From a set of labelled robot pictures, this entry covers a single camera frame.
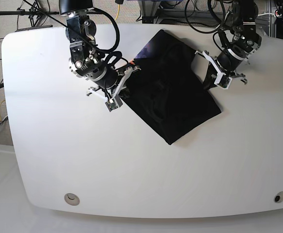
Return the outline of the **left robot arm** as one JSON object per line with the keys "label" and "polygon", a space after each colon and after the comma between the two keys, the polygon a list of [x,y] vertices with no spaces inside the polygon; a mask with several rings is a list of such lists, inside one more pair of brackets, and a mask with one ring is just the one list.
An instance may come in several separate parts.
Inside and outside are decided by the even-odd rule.
{"label": "left robot arm", "polygon": [[211,16],[219,23],[218,35],[221,53],[210,56],[204,50],[202,56],[209,62],[203,81],[205,90],[214,87],[228,89],[233,80],[240,79],[247,84],[246,76],[236,70],[240,64],[254,54],[261,46],[262,38],[256,32],[258,7],[252,0],[233,0],[232,11],[222,9],[222,19],[213,11],[211,1],[207,2]]}

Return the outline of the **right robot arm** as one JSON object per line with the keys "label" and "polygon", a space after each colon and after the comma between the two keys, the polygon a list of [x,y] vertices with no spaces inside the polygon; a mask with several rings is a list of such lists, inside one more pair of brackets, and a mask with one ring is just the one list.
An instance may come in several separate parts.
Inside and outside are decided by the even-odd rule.
{"label": "right robot arm", "polygon": [[[106,16],[112,23],[116,40],[107,50],[98,48],[95,34],[96,24],[89,17],[89,11]],[[120,31],[116,20],[107,12],[95,8],[91,0],[60,0],[59,13],[67,16],[66,36],[70,42],[70,69],[76,76],[87,78],[112,98],[109,90],[118,84],[119,74],[115,64],[122,60],[122,53],[116,49],[120,42]]]}

